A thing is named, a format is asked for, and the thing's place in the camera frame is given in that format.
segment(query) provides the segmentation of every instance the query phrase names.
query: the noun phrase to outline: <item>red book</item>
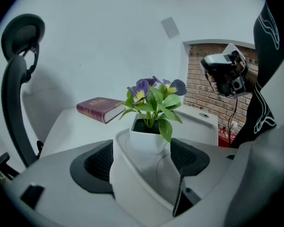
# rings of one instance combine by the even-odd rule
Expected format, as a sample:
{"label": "red book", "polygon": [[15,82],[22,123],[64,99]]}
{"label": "red book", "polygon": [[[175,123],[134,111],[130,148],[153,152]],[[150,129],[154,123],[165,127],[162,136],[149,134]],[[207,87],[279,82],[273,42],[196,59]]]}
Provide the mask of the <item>red book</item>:
{"label": "red book", "polygon": [[81,114],[106,124],[125,110],[122,103],[123,101],[115,99],[95,97],[77,104],[77,110]]}

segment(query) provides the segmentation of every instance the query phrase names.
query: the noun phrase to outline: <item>brick wall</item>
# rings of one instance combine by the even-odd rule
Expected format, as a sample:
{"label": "brick wall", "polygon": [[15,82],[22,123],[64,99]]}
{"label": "brick wall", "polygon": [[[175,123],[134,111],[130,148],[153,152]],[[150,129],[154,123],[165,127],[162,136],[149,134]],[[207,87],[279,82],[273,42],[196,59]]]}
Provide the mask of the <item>brick wall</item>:
{"label": "brick wall", "polygon": [[[184,104],[199,108],[219,118],[219,128],[228,128],[228,119],[231,116],[236,100],[219,96],[213,93],[209,82],[206,80],[200,67],[200,60],[210,54],[222,53],[226,44],[194,44],[191,45],[189,53],[189,65],[187,76],[187,94]],[[250,48],[237,46],[244,54],[249,63],[250,70],[258,70],[256,51]],[[238,123],[234,133],[238,133],[246,120],[246,112],[250,103],[251,94],[238,97],[237,112],[233,121]]]}

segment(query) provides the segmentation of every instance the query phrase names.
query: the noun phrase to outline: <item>white line pattern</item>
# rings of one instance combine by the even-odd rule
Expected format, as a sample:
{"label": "white line pattern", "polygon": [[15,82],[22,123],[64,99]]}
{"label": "white line pattern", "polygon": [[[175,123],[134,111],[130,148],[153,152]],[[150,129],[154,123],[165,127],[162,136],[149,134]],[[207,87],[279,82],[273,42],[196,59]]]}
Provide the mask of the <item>white line pattern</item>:
{"label": "white line pattern", "polygon": [[268,116],[270,113],[270,109],[268,108],[267,103],[265,102],[264,98],[260,93],[260,90],[258,90],[257,87],[259,87],[260,90],[262,89],[258,82],[256,83],[255,94],[262,105],[262,114],[258,118],[257,123],[254,127],[254,134],[258,133],[261,130],[264,123],[267,123],[271,127],[274,127],[276,125],[275,119],[273,117]]}
{"label": "white line pattern", "polygon": [[276,50],[279,50],[279,48],[280,48],[280,36],[279,36],[278,27],[275,24],[275,19],[274,19],[273,15],[271,14],[267,4],[265,4],[265,7],[267,9],[269,19],[271,21],[269,21],[267,19],[263,19],[262,14],[260,14],[257,19],[259,20],[260,25],[262,26],[265,33],[271,35],[271,37],[274,41]]}

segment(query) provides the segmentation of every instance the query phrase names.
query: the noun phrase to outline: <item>potted plant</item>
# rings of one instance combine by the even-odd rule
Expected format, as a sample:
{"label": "potted plant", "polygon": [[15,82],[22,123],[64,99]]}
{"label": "potted plant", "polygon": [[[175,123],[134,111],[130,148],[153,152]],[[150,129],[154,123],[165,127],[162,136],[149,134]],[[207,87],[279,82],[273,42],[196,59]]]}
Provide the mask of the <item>potted plant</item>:
{"label": "potted plant", "polygon": [[137,113],[130,128],[132,147],[139,152],[158,154],[171,141],[172,126],[169,120],[182,123],[174,109],[181,106],[180,96],[186,94],[185,83],[179,79],[160,82],[156,77],[138,80],[127,88],[126,109],[121,118],[130,112]]}

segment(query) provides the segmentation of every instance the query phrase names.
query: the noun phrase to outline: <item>soil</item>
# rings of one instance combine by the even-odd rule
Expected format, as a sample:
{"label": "soil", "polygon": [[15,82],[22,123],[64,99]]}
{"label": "soil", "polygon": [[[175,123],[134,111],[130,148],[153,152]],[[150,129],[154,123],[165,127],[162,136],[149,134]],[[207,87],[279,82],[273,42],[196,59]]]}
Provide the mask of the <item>soil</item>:
{"label": "soil", "polygon": [[137,119],[133,127],[133,131],[148,134],[160,134],[159,121],[155,120],[152,128],[148,128],[143,119]]}

